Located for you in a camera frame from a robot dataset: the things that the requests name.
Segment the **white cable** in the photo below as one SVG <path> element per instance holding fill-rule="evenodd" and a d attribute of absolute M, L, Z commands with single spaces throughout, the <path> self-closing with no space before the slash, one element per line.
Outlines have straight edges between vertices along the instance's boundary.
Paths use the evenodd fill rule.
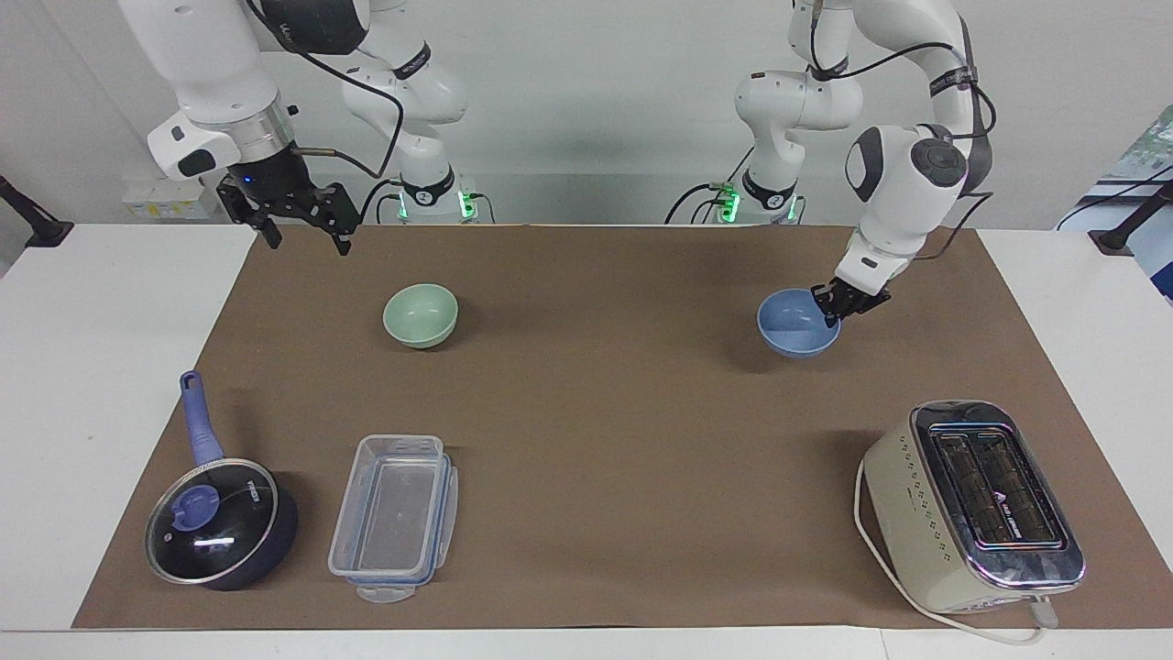
<path fill-rule="evenodd" d="M 883 569 L 884 574 L 888 576 L 889 580 L 891 580 L 893 586 L 896 587 L 896 591 L 900 592 L 900 596 L 903 596 L 904 600 L 907 600 L 908 604 L 911 605 L 917 612 L 924 614 L 925 617 L 933 619 L 934 621 L 944 624 L 947 626 L 951 626 L 954 628 L 957 628 L 958 631 L 963 631 L 977 635 L 979 638 L 985 638 L 991 641 L 1009 644 L 1010 646 L 1031 646 L 1032 644 L 1043 639 L 1043 635 L 1046 634 L 1045 628 L 1036 628 L 1035 632 L 1026 639 L 1006 638 L 983 631 L 981 628 L 967 626 L 965 624 L 954 621 L 952 619 L 929 612 L 924 607 L 921 607 L 921 605 L 915 600 L 913 600 L 913 597 L 908 596 L 908 592 L 904 591 L 904 586 L 900 584 L 900 580 L 896 579 L 896 574 L 891 572 L 891 569 L 889 569 L 888 564 L 884 563 L 883 557 L 880 556 L 880 551 L 876 550 L 875 544 L 872 543 L 872 537 L 869 537 L 867 531 L 863 530 L 863 523 L 860 520 L 860 492 L 862 491 L 862 488 L 863 488 L 863 462 L 861 461 L 860 469 L 855 474 L 855 529 L 860 531 L 860 536 L 863 537 L 863 543 L 868 544 L 868 550 L 872 551 L 872 556 L 876 558 L 876 563 L 880 564 L 880 567 Z"/>

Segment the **pan lid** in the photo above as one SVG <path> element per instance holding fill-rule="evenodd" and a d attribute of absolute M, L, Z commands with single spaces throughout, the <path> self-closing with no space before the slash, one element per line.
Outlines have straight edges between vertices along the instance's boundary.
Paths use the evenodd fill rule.
<path fill-rule="evenodd" d="M 277 518 L 277 485 L 251 461 L 196 468 L 160 498 L 147 524 L 147 557 L 164 580 L 201 584 L 243 564 Z"/>

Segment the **green bowl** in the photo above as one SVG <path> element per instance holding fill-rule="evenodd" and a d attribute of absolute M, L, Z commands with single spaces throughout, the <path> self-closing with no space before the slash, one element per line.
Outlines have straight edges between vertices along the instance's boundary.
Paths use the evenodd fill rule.
<path fill-rule="evenodd" d="M 456 295 L 439 284 L 414 284 L 392 295 L 382 309 L 387 334 L 405 347 L 430 349 L 456 327 Z"/>

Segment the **table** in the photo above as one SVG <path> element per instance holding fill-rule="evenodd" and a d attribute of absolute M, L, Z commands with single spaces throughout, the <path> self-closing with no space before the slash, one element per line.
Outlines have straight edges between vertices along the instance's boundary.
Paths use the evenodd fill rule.
<path fill-rule="evenodd" d="M 646 230 L 664 230 L 647 227 Z M 735 230 L 696 227 L 690 230 Z M 1089 429 L 1173 566 L 1173 308 L 1131 259 L 1073 233 L 983 231 Z M 65 632 L 231 290 L 251 230 L 80 225 L 0 279 L 0 656 L 985 656 L 950 631 Z M 1173 631 L 1059 631 L 1023 656 L 1165 658 Z"/>

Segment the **toaster slot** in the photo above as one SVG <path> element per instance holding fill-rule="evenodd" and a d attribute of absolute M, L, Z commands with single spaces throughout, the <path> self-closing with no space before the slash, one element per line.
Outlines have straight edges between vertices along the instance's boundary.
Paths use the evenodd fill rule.
<path fill-rule="evenodd" d="M 997 428 L 934 434 L 965 519 L 983 550 L 1057 549 L 1059 524 L 1018 443 Z"/>

